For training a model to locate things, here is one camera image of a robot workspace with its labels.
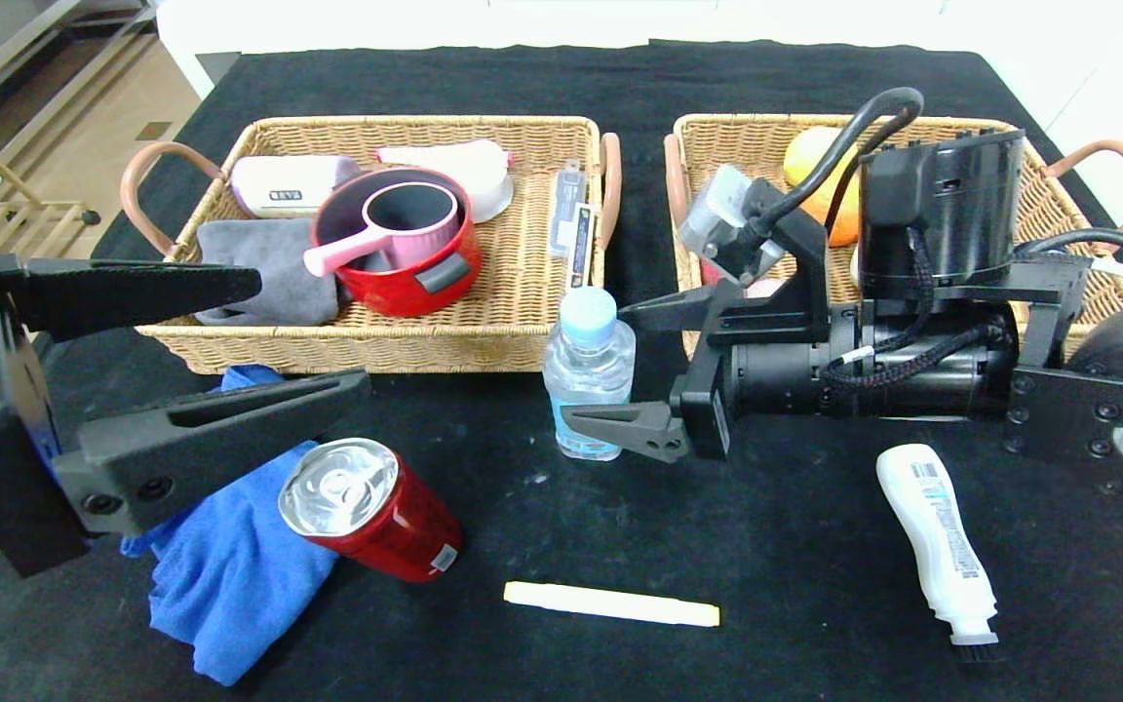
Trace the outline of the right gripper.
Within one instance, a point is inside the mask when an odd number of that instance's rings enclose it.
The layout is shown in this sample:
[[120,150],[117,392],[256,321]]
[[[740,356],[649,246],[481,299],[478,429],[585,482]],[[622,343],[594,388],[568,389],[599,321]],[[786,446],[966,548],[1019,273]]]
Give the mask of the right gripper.
[[661,462],[683,459],[690,447],[722,459],[741,417],[848,409],[821,373],[860,345],[860,312],[797,279],[772,297],[747,298],[722,281],[621,307],[618,319],[636,332],[701,332],[670,405],[562,405],[562,418],[579,435]]

